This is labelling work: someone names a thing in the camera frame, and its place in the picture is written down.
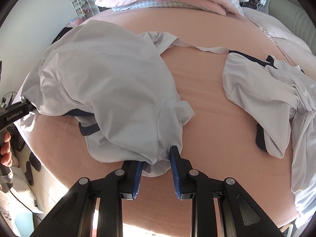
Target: human hand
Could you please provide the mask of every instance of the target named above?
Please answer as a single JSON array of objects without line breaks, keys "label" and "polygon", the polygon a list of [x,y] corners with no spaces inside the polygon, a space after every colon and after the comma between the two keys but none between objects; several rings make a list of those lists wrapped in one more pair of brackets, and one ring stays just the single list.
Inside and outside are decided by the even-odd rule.
[{"label": "human hand", "polygon": [[0,153],[2,155],[1,163],[2,165],[5,165],[5,166],[12,166],[12,153],[10,150],[10,139],[11,139],[11,135],[7,131],[4,134],[4,145],[3,147],[1,147],[1,150],[0,150]]}]

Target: white shirt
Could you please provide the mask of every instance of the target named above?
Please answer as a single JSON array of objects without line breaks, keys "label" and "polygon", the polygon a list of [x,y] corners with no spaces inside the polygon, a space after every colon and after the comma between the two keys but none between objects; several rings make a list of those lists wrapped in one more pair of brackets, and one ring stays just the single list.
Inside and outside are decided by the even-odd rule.
[{"label": "white shirt", "polygon": [[84,127],[97,123],[100,128],[85,136],[96,160],[145,161],[143,175],[164,174],[170,168],[170,147],[182,150],[182,126],[194,116],[160,57],[174,45],[192,46],[170,33],[136,35],[91,20],[45,51],[26,79],[22,96],[44,115],[73,109],[94,113],[77,119]]},{"label": "white shirt", "polygon": [[274,66],[277,69],[230,53],[223,70],[223,87],[227,99],[263,127],[270,155],[283,158],[292,134],[291,189],[300,213],[295,224],[300,227],[316,211],[316,82],[299,66],[276,59]]}]

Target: bed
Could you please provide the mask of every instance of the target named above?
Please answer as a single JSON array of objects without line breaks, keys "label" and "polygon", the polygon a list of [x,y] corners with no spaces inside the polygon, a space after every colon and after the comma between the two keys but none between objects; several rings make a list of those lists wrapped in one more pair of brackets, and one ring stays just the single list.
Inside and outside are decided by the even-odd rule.
[{"label": "bed", "polygon": [[[112,22],[137,34],[170,32],[195,46],[223,46],[261,60],[274,55],[287,61],[253,22],[230,13],[223,17],[194,9],[142,8],[107,10],[90,20]],[[257,122],[225,97],[222,71],[226,57],[183,47],[162,54],[180,97],[196,114],[183,128],[181,156],[211,178],[234,177],[281,227],[298,215],[291,191],[291,144],[283,159],[256,146]],[[68,188],[80,177],[102,178],[121,166],[121,162],[94,160],[71,116],[37,115],[31,132],[19,130],[42,164]],[[156,233],[188,236],[191,202],[176,198],[170,170],[159,177],[143,177],[137,199],[123,202],[123,221]]]}]

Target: beige headboard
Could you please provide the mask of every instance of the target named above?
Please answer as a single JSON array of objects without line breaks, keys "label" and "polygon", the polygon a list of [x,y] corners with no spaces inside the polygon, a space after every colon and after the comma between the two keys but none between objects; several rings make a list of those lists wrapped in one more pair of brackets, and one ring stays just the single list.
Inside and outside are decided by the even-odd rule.
[{"label": "beige headboard", "polygon": [[316,28],[297,0],[268,0],[265,12],[303,39],[316,55]]}]

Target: white wall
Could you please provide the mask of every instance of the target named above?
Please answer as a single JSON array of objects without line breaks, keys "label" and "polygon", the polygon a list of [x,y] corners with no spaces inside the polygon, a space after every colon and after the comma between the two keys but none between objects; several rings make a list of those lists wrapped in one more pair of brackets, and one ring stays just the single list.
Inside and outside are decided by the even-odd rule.
[{"label": "white wall", "polygon": [[45,49],[75,17],[69,0],[17,2],[0,28],[0,99],[4,94],[20,88]]}]

